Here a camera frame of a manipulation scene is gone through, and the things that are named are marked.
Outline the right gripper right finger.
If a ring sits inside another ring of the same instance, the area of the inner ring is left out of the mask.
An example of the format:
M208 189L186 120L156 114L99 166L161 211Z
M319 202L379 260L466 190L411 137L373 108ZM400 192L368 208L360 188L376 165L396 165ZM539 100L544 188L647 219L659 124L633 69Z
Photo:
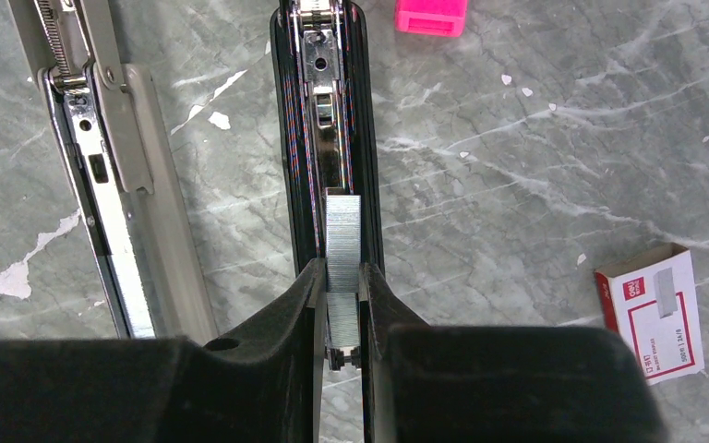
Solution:
M368 442L667 442L621 337L591 327L432 326L359 275Z

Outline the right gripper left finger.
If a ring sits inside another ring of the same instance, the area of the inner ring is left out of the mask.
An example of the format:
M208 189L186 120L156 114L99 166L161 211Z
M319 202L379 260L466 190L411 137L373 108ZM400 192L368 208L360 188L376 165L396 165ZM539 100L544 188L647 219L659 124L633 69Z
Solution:
M0 442L315 442L325 264L252 317L186 338L0 341Z

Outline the silver staple strip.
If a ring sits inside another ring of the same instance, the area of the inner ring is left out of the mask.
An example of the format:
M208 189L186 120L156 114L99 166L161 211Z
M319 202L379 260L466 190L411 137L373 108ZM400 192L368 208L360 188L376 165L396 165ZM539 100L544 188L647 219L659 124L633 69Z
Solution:
M325 246L330 293L356 293L361 263L361 197L326 196Z

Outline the red white staple box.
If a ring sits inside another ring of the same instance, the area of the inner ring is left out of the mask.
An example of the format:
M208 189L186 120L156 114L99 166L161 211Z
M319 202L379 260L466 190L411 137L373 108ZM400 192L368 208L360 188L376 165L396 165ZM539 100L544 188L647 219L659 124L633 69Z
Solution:
M705 369L691 251L667 243L595 270L605 325L629 345L648 384Z

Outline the beige black stapler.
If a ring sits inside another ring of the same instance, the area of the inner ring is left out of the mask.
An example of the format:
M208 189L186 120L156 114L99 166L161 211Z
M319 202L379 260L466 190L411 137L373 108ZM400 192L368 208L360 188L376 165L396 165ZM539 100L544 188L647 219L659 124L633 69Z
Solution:
M122 338L218 330L150 71L124 62L105 1L12 1Z

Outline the pink plastic staple remover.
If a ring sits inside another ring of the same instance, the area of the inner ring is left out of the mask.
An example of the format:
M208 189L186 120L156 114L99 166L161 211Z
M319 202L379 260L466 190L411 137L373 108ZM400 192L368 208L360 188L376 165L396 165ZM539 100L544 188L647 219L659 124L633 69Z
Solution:
M395 28L398 31L457 38L463 34L468 0L398 0Z

